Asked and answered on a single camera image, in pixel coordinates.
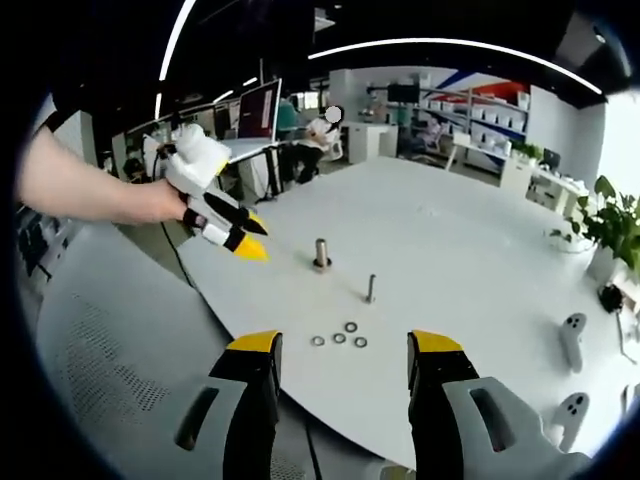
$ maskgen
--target metal washer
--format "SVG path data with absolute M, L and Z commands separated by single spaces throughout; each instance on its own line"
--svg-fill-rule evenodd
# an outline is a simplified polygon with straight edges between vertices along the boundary
M 353 344 L 358 348 L 364 348 L 369 344 L 369 342 L 367 342 L 367 339 L 364 337 L 356 337 Z
M 354 333 L 358 331 L 358 324 L 356 322 L 347 322 L 344 325 L 344 329 L 347 333 Z
M 342 344 L 347 341 L 347 337 L 345 336 L 344 333 L 334 333 L 333 341 L 336 343 Z

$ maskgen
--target window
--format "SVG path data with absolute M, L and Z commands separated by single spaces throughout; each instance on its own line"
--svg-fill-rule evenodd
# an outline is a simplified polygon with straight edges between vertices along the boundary
M 319 107 L 318 92 L 296 93 L 300 110 L 317 109 Z

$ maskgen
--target metal standoff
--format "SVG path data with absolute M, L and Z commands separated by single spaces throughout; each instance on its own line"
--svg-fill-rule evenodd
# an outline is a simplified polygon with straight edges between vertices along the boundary
M 331 259 L 327 253 L 327 241 L 324 238 L 316 240 L 316 258 L 313 260 L 313 266 L 321 271 L 331 266 Z
M 376 280 L 376 276 L 371 274 L 369 277 L 369 293 L 367 293 L 367 303 L 373 303 L 376 297 L 373 296 L 373 284 Z

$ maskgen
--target white pot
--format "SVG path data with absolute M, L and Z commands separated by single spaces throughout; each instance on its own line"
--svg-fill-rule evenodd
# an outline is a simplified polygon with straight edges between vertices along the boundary
M 587 275 L 598 285 L 611 282 L 625 268 L 625 263 L 619 258 L 613 258 L 613 250 L 599 246 L 593 254 Z

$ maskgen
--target white tabletop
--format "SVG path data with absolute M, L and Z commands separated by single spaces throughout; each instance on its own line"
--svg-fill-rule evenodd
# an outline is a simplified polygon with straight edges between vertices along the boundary
M 505 162 L 514 162 L 515 161 L 513 158 L 508 157 L 504 153 L 496 153 L 496 152 L 493 152 L 491 150 L 487 150 L 486 148 L 482 148 L 479 145 L 474 145 L 473 143 L 468 143 L 468 144 L 456 143 L 455 145 L 458 146 L 458 147 L 468 148 L 469 150 L 474 150 L 476 152 L 484 153 L 485 155 L 491 155 L 493 157 L 496 157 L 496 158 L 499 158 L 501 160 L 504 160 Z
M 554 173 L 549 172 L 548 170 L 544 170 L 540 167 L 536 167 L 533 170 L 533 175 L 536 177 L 546 178 L 547 180 L 573 193 L 574 195 L 577 195 L 577 196 L 589 195 L 589 191 L 586 188 L 581 188 L 578 185 L 574 184 L 573 182 L 570 182 L 567 179 L 561 178 L 555 175 Z
M 591 410 L 574 448 L 593 453 L 621 415 L 620 395 L 640 370 L 620 355 L 614 317 L 583 278 L 584 255 L 550 247 L 562 219 L 459 175 L 373 159 L 259 205 L 269 263 L 243 262 L 194 238 L 180 255 L 203 296 L 237 337 L 284 333 L 282 387 L 331 428 L 399 464 L 415 466 L 407 418 L 406 333 L 461 343 L 481 376 L 494 376 L 550 418 L 585 391 Z M 316 238 L 333 260 L 310 265 Z M 364 303 L 375 273 L 377 300 Z M 585 369 L 572 375 L 558 326 L 584 312 Z M 347 321 L 364 349 L 331 337 Z M 326 340 L 311 345 L 314 335 Z
M 246 158 L 262 153 L 268 147 L 275 147 L 278 142 L 274 142 L 268 137 L 256 138 L 234 138 L 230 140 L 220 140 L 220 143 L 231 149 L 231 160 L 229 163 L 236 163 Z

